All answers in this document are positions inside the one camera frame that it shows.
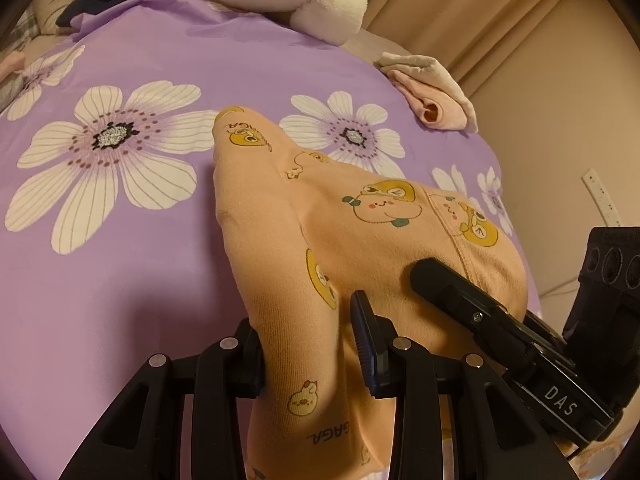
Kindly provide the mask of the folded pink garment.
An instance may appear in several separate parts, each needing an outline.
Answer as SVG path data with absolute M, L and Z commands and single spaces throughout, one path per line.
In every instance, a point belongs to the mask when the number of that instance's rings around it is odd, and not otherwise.
M 447 93 L 399 70 L 391 70 L 387 78 L 405 97 L 416 118 L 425 127 L 459 131 L 466 127 L 468 118 L 462 106 Z

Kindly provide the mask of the folded cream garment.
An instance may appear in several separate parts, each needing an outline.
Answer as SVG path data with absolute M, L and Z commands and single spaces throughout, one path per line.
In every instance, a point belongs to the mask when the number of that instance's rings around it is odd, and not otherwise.
M 462 130 L 466 134 L 475 134 L 478 131 L 476 111 L 470 99 L 464 94 L 457 81 L 452 78 L 448 70 L 440 64 L 436 58 L 425 55 L 399 55 L 384 52 L 375 62 L 375 66 L 387 77 L 391 70 L 399 70 L 415 80 L 424 82 L 451 96 L 463 108 L 468 122 Z

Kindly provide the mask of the pink curtain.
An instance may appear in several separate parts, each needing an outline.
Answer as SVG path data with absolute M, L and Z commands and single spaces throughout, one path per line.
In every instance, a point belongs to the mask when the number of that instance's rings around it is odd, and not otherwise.
M 561 0 L 369 0 L 363 27 L 434 56 L 472 96 Z

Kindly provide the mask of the plaid grey shirt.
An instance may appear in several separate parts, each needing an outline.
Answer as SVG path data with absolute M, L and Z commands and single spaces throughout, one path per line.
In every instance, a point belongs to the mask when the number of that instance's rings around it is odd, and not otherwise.
M 25 47 L 39 35 L 32 6 L 29 6 L 1 43 L 1 109 L 4 110 L 20 93 L 26 66 Z

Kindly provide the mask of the orange cartoon print garment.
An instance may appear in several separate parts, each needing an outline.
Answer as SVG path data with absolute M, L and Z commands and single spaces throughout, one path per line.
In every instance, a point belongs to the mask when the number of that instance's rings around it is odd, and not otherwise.
M 522 318 L 518 251 L 463 195 L 336 162 L 254 110 L 213 128 L 216 217 L 266 361 L 247 466 L 266 479 L 361 479 L 384 470 L 395 404 L 362 378 L 349 300 L 362 290 L 401 335 L 435 354 L 475 350 L 471 334 L 412 291 L 436 258 Z

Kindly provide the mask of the purple floral bed sheet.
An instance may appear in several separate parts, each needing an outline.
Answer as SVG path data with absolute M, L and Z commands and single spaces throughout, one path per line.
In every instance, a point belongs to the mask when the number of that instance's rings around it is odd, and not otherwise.
M 131 0 L 75 25 L 1 117 L 1 426 L 37 478 L 62 472 L 146 356 L 199 352 L 248 318 L 216 217 L 227 108 L 460 193 L 520 255 L 480 206 L 485 141 L 421 127 L 356 56 L 203 0 Z

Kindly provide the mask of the white power strip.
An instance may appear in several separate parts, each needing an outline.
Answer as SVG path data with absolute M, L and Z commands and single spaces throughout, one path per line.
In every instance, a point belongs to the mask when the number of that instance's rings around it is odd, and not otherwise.
M 582 183 L 596 205 L 604 224 L 606 226 L 622 226 L 623 222 L 620 218 L 620 213 L 597 171 L 589 168 L 582 175 Z

